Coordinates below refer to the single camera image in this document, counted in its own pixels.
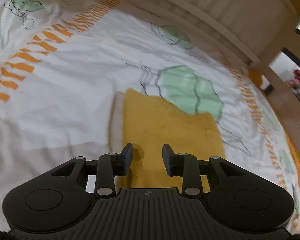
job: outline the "bed sheet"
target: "bed sheet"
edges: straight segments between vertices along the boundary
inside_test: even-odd
[[[121,0],[0,0],[0,230],[9,229],[1,205],[12,188],[75,156],[120,149],[114,102],[132,88],[210,113],[226,158],[293,196],[287,229],[300,232],[284,129],[249,78],[195,40]]]

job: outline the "headboard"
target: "headboard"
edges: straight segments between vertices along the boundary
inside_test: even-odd
[[[300,36],[294,32],[300,17],[290,0],[127,1],[211,42],[233,65],[264,75],[276,91],[270,100],[300,152],[300,103],[268,66],[283,47],[300,58]]]

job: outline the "wooden bed frame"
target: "wooden bed frame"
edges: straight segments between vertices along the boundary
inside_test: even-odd
[[[300,59],[300,16],[289,0],[127,0],[173,21],[215,45],[234,67],[264,75],[275,91],[269,97],[300,153],[300,103],[269,67],[282,48]]]

